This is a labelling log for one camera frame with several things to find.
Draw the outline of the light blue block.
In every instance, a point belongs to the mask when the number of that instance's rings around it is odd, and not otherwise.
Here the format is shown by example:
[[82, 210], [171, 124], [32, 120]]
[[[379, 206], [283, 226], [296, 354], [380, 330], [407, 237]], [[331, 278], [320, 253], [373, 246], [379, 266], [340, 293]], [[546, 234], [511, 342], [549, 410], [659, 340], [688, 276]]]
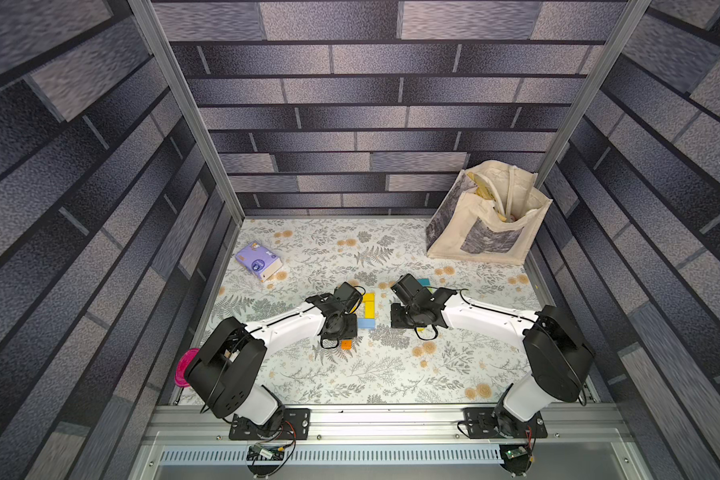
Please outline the light blue block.
[[358, 328], [373, 330], [376, 328], [376, 320], [375, 319], [365, 319], [365, 318], [359, 319], [358, 320]]

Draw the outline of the small yellow block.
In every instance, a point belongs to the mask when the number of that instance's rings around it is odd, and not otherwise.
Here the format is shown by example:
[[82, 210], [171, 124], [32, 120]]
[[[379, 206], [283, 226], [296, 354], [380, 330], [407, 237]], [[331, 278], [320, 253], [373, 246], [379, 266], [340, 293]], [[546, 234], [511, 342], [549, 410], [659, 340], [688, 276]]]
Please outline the small yellow block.
[[375, 319], [376, 318], [375, 302], [374, 301], [364, 302], [363, 306], [364, 306], [364, 318], [365, 319]]

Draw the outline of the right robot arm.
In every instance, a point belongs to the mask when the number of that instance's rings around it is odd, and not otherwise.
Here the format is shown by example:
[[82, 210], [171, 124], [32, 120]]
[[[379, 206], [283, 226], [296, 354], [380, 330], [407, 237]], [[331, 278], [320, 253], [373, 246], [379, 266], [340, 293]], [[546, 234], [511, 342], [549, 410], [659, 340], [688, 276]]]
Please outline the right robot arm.
[[553, 402], [581, 400], [594, 361], [594, 348], [563, 309], [517, 310], [468, 298], [462, 289], [422, 285], [410, 274], [391, 290], [391, 326], [419, 332], [462, 329], [498, 339], [524, 351], [530, 371], [511, 383], [497, 404], [501, 414], [527, 422]]

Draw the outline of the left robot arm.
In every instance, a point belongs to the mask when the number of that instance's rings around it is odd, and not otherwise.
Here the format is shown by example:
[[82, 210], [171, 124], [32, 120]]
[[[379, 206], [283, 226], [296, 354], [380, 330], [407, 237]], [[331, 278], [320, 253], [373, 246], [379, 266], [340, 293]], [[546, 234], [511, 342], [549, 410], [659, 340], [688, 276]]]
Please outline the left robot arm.
[[257, 383], [268, 355], [307, 338], [324, 349], [340, 347], [357, 337], [356, 310], [365, 290], [347, 282], [331, 293], [309, 296], [285, 313], [243, 323], [222, 320], [198, 349], [179, 361], [176, 382], [203, 401], [202, 410], [225, 421], [241, 417], [258, 427], [277, 425], [282, 401]]

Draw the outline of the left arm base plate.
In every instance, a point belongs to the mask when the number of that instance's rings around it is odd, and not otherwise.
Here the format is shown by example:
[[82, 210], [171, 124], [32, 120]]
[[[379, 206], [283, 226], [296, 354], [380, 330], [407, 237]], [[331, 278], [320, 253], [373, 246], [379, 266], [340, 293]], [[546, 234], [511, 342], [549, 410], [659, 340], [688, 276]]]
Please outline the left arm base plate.
[[228, 438], [239, 441], [264, 441], [266, 439], [306, 440], [308, 438], [312, 411], [308, 408], [279, 408], [263, 425], [234, 414]]

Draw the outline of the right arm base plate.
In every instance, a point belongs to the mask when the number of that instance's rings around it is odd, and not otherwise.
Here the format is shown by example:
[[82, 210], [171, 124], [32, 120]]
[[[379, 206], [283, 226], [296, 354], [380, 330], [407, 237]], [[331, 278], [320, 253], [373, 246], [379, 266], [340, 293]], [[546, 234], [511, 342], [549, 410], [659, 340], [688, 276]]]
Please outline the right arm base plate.
[[548, 437], [546, 423], [540, 413], [529, 421], [520, 421], [511, 415], [494, 413], [492, 407], [470, 407], [462, 410], [463, 419], [457, 428], [470, 439], [531, 440]]

